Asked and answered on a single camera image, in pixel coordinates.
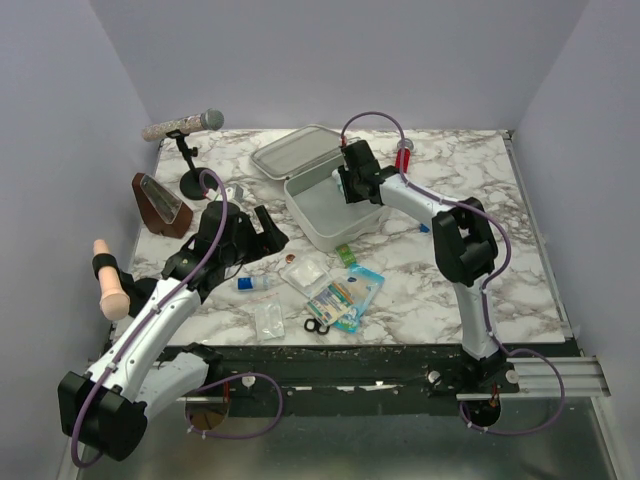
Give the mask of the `blue white bandage roll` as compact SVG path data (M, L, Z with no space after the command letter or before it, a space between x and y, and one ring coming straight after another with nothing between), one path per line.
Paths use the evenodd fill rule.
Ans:
M238 277L234 287L239 292L266 291L271 288L271 280L267 275Z

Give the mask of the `green small medicine box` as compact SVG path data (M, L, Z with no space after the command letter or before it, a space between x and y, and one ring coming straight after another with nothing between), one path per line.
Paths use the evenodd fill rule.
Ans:
M354 253L347 244L337 246L335 251L345 267L349 267L357 262Z

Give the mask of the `blue cotton swab bag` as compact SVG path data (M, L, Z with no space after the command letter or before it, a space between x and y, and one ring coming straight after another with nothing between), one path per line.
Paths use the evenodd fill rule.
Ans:
M385 277L357 263L347 269L346 288L352 304L333 326L347 333L355 333L362 317L385 283Z

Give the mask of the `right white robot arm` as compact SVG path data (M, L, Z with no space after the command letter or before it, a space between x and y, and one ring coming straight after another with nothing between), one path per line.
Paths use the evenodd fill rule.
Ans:
M408 180L403 170L381 167L364 140L343 143L344 164L338 168L348 204L367 201L398 210L431 230L436 266L452 283L462 324L462 350L470 361L460 367L460 379L480 392L496 380L492 363L501 342L493 319L489 282L503 269L495 266L498 245L491 218L474 197L455 200Z

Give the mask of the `grey medicine kit box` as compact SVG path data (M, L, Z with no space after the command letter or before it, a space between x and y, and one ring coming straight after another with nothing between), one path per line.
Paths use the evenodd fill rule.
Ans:
M390 214L383 206L346 202L337 172L343 164L339 143L337 132L308 125L250 155L261 172L283 183L293 220L323 252L378 231Z

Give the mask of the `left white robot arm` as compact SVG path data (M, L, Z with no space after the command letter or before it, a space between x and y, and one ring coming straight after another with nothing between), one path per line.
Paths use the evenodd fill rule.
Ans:
M69 372L58 386L61 426L71 439L74 464L84 444L113 460L126 459L141 442L149 422L181 396L214 393L222 372L213 354L194 346L164 367L155 365L177 329L225 280L226 271L281 252L288 237L264 206L255 230L237 205L214 201L200 226L169 257L145 304L120 339L84 374Z

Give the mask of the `white gauze pad packet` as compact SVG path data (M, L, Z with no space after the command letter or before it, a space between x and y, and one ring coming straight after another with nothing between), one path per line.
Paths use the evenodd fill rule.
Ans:
M281 277L307 297L312 297L332 281L323 264L310 256L295 256L283 269Z

